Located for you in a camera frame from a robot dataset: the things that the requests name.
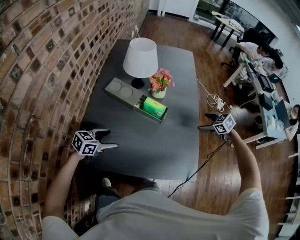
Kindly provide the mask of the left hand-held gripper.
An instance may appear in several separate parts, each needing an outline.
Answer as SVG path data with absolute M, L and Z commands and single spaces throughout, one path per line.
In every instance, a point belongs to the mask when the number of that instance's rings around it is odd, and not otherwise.
M 93 136 L 86 130 L 76 131 L 71 141 L 74 150 L 80 155 L 85 157 L 85 162 L 90 162 L 101 154 L 101 150 L 117 148 L 119 145 L 100 144 L 101 139 L 110 134 L 110 130 L 97 128 L 93 129 Z

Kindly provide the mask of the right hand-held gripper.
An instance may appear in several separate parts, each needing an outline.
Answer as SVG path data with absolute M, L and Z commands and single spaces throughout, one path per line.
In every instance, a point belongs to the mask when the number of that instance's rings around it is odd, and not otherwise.
M 230 113 L 205 113 L 205 117 L 211 119 L 213 125 L 199 126 L 197 129 L 203 133 L 216 133 L 222 140 L 227 140 L 227 134 L 236 125 L 233 116 Z

